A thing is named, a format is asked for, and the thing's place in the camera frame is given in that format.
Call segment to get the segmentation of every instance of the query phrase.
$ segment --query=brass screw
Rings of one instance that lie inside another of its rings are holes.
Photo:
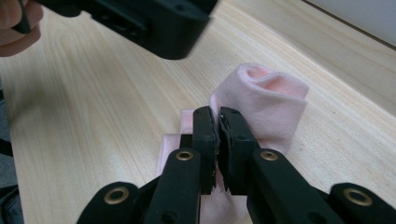
[[[351,202],[361,206],[370,206],[373,204],[373,200],[367,194],[358,189],[344,189],[344,196],[346,196],[346,198],[348,198]]]
[[[113,193],[120,192],[121,196],[114,198],[111,196]],[[122,203],[125,201],[129,196],[129,190],[125,187],[116,187],[114,189],[111,189],[108,191],[108,193],[105,195],[105,202],[108,204],[117,204],[117,203]]]
[[[188,161],[192,159],[192,157],[194,157],[194,154],[189,151],[181,151],[176,154],[176,158],[180,161]]]
[[[263,159],[265,159],[267,161],[276,161],[277,160],[277,155],[274,152],[264,151],[264,152],[260,153],[260,155],[262,156]]]

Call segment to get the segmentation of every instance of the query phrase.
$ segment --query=pink sock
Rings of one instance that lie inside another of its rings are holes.
[[[210,97],[209,104],[217,119],[219,108],[239,110],[261,147],[286,154],[304,112],[308,87],[288,74],[274,72],[255,63],[241,64]],[[181,133],[192,133],[192,112],[182,110]],[[178,148],[180,134],[163,136],[157,174],[160,175],[168,155]],[[211,195],[201,196],[201,223],[235,223],[248,210],[245,196],[231,196],[224,190],[217,170],[218,187]]]

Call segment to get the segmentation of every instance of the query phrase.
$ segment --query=finger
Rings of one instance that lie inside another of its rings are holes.
[[[18,0],[0,0],[0,29],[15,26],[20,22],[21,15]]]
[[[37,26],[43,18],[42,7],[34,1],[29,1],[29,3],[25,7],[25,10],[31,27],[33,28]],[[23,37],[23,34],[20,34],[12,29],[6,29],[3,31],[0,30],[0,46],[10,44]]]
[[[32,46],[40,38],[39,25],[33,28],[32,33],[10,44],[0,46],[0,57],[13,56]]]

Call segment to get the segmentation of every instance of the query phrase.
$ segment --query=wooden table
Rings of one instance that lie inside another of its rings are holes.
[[[288,154],[310,184],[356,183],[396,206],[396,52],[304,2],[223,0],[176,62],[88,15],[46,11],[41,30],[0,60],[26,223],[75,223],[104,185],[149,182],[179,111],[206,105],[246,62],[310,86]]]

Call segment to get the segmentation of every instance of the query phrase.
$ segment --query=pink cloth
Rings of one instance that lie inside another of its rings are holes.
[[[221,106],[239,110],[263,148],[286,154],[307,104],[308,86],[296,77],[274,72],[256,63],[241,64],[210,97],[215,119]],[[181,133],[192,133],[192,112],[181,111]],[[168,155],[178,149],[180,134],[165,134],[161,145],[157,174],[160,175]],[[211,195],[201,196],[201,223],[235,223],[248,210],[245,196],[231,196],[224,190],[217,170],[218,187]]]

